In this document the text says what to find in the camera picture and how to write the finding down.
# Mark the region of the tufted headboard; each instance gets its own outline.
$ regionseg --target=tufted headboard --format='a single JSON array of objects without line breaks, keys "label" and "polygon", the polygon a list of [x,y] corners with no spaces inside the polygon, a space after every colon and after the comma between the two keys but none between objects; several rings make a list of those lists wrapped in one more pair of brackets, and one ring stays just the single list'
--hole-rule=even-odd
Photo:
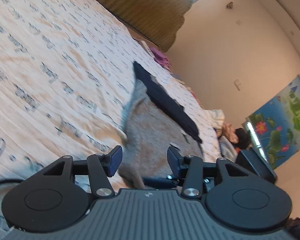
[{"label": "tufted headboard", "polygon": [[193,0],[97,0],[124,23],[167,51]]}]

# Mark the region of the red lotus flower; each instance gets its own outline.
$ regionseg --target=red lotus flower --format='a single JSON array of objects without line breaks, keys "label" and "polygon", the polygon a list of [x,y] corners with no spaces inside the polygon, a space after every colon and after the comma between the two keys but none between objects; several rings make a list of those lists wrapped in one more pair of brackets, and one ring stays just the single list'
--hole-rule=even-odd
[{"label": "red lotus flower", "polygon": [[281,151],[286,152],[289,150],[289,144],[286,144],[285,146],[282,147]]},{"label": "red lotus flower", "polygon": [[266,123],[265,122],[258,122],[256,124],[256,132],[260,135],[262,135],[263,133],[265,133],[266,131],[268,131],[267,127],[266,127]]}]

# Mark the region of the poster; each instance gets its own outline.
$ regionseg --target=poster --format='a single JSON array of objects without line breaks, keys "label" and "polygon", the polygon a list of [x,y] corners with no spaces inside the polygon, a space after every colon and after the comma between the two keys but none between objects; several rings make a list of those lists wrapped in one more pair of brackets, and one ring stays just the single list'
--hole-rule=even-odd
[{"label": "poster", "polygon": [[300,77],[249,116],[273,169],[300,150]]}]

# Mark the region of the bed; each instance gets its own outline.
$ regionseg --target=bed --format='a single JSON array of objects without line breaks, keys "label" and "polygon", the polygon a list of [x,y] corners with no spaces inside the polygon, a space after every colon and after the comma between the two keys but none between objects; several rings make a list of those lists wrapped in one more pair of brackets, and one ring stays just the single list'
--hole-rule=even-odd
[{"label": "bed", "polygon": [[[203,110],[97,1],[0,0],[0,179],[124,146],[135,60],[185,107],[205,161],[215,162],[222,112]],[[86,177],[76,183],[89,185]],[[125,187],[118,176],[111,183]],[[0,228],[7,229],[2,219]]]}]

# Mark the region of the pink cloth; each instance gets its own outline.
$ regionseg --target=pink cloth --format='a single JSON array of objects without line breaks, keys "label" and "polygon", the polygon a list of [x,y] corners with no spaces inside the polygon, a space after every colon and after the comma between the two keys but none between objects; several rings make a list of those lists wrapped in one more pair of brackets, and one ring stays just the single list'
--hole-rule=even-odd
[{"label": "pink cloth", "polygon": [[166,70],[171,71],[170,70],[171,63],[169,62],[169,59],[161,51],[159,51],[154,47],[150,47],[150,50],[155,56],[154,60]]}]

